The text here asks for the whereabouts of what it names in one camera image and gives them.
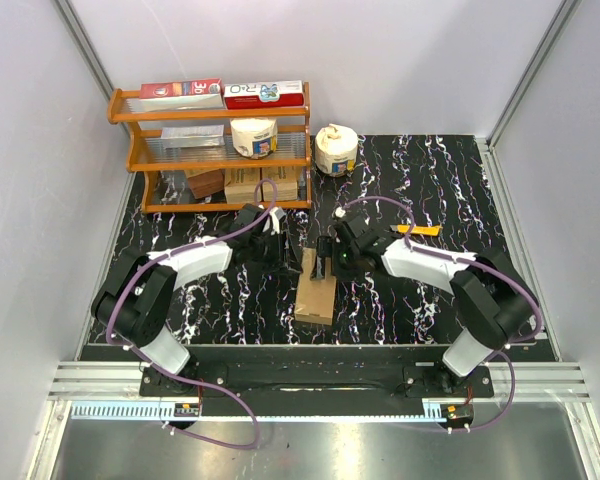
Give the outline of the middle small cardboard box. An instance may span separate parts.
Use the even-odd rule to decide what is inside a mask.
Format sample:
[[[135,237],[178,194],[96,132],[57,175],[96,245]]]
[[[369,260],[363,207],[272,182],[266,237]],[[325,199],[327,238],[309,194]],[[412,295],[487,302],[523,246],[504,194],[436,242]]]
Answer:
[[[229,204],[261,201],[261,171],[258,168],[226,169],[224,195]]]

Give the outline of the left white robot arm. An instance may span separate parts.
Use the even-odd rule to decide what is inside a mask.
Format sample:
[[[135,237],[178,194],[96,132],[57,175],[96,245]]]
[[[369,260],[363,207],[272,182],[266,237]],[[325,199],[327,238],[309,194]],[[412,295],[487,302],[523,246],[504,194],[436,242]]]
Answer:
[[[188,350],[166,326],[173,294],[202,277],[249,262],[266,275],[302,272],[283,209],[247,204],[217,236],[171,250],[120,255],[92,301],[91,315],[106,327],[113,344],[135,348],[164,369],[162,384],[173,394],[188,394],[197,373],[187,365]]]

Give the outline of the right small cardboard box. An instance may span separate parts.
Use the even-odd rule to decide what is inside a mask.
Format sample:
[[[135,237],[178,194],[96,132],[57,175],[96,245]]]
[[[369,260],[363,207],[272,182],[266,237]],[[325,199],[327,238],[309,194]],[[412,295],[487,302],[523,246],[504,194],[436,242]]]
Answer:
[[[295,167],[265,167],[261,169],[261,176],[276,184],[278,202],[295,201],[298,198],[298,174]]]

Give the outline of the orange wooden shelf rack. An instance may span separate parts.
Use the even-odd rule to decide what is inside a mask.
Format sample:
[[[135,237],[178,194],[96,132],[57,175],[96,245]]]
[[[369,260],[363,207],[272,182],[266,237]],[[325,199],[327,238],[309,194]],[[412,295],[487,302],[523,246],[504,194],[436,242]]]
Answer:
[[[304,174],[293,199],[277,201],[285,209],[310,209],[312,207],[312,147],[310,141],[310,84],[303,84],[303,104],[293,107],[256,108],[242,110],[206,109],[143,112],[137,108],[138,90],[113,91],[107,119],[111,124],[121,124],[130,132],[130,146],[126,168],[131,173],[144,175],[144,193],[141,209],[145,214],[202,213],[238,210],[240,202],[230,203],[214,195],[209,202],[195,200],[188,186],[176,190],[176,198],[166,198],[167,177],[192,169],[234,170],[240,168],[297,167]],[[277,150],[261,159],[248,159],[232,146],[232,118],[296,118],[296,123],[281,123],[278,127]],[[213,147],[193,147],[189,150],[167,148],[161,139],[164,126],[177,126],[184,122],[223,122],[225,144]]]

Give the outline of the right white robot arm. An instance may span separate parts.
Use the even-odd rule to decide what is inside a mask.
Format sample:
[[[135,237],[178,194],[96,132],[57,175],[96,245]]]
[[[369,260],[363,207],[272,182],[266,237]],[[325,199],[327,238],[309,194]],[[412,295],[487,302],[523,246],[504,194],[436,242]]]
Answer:
[[[535,294],[508,256],[497,249],[442,250],[406,234],[379,231],[358,215],[340,212],[334,233],[318,238],[316,256],[316,272],[330,269],[340,281],[356,281],[376,272],[431,285],[453,296],[463,330],[434,373],[436,387],[448,396],[466,389],[475,368],[506,345],[533,339],[533,332],[520,333],[531,319],[537,329],[541,327]]]

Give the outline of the small cardboard box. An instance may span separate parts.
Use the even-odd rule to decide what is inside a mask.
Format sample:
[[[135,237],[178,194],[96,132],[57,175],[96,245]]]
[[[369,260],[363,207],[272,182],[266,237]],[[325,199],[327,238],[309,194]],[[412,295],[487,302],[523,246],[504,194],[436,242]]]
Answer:
[[[261,201],[261,171],[258,168],[226,169],[224,195],[229,204]]]
[[[276,184],[278,202],[295,201],[298,198],[298,174],[295,167],[265,167],[261,169],[261,176]]]

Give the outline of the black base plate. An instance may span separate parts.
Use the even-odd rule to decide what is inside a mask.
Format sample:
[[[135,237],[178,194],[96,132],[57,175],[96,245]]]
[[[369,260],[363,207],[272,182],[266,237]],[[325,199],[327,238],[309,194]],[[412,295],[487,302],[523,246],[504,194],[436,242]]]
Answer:
[[[492,399],[489,370],[463,380],[442,368],[440,346],[193,346],[183,374],[206,382],[206,416],[240,416],[219,392],[242,398],[260,418],[389,417],[424,413],[425,399]]]

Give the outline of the red silver toothpaste box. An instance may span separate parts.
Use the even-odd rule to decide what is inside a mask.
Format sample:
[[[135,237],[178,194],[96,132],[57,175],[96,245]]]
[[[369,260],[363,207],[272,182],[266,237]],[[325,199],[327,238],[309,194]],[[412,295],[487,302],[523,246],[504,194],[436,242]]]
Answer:
[[[139,102],[146,112],[222,109],[224,85],[220,78],[142,84]]]

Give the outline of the red white toothpaste box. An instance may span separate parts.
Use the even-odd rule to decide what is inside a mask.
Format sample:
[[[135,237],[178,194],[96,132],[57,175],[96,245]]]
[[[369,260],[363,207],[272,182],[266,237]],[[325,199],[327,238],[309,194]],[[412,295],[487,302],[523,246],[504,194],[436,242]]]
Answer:
[[[224,102],[231,110],[303,106],[304,83],[284,80],[227,84]]]

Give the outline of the dark brown small box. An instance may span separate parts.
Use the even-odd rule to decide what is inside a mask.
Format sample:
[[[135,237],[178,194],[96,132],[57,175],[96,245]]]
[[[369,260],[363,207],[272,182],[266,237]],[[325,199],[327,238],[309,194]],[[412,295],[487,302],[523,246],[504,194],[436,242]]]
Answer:
[[[185,170],[184,175],[196,200],[224,190],[225,179],[222,169],[190,169]]]

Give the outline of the yellow utility knife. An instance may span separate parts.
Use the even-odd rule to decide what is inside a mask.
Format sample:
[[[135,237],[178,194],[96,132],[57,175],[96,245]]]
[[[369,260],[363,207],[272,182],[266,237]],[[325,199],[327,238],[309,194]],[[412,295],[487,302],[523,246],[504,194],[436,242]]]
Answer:
[[[410,225],[390,225],[390,230],[394,233],[399,234],[407,234],[410,235],[423,235],[423,236],[431,236],[437,237],[440,234],[441,227],[440,226],[413,226]]]

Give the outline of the toilet paper roll on shelf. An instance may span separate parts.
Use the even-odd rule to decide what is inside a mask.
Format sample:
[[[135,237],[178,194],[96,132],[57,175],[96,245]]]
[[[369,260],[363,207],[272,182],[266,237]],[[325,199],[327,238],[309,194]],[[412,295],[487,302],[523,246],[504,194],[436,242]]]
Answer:
[[[246,158],[259,159],[277,150],[278,124],[274,118],[230,120],[232,144]]]

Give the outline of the toilet paper roll on table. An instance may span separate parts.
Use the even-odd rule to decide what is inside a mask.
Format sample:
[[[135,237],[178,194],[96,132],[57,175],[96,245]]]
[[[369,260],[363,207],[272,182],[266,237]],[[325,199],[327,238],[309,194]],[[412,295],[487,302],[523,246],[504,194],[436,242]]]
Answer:
[[[346,126],[329,124],[315,138],[315,164],[322,173],[339,177],[353,171],[358,153],[358,135]]]

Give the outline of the aluminium frame rail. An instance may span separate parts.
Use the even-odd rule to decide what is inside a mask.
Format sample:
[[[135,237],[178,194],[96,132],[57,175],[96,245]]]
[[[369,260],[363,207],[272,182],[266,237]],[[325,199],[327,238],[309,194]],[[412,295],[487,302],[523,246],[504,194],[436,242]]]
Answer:
[[[62,362],[50,399],[135,400],[142,383],[138,362]],[[516,362],[516,402],[588,403],[583,373],[573,362]]]

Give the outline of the brown cardboard express box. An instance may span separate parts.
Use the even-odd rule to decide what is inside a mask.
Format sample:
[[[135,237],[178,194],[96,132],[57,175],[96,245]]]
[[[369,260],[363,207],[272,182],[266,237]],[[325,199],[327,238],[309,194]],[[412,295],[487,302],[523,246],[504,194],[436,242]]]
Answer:
[[[294,309],[295,320],[298,322],[331,326],[333,323],[337,280],[332,275],[331,260],[324,261],[324,277],[313,277],[317,269],[316,250],[304,248],[302,269],[296,293]]]

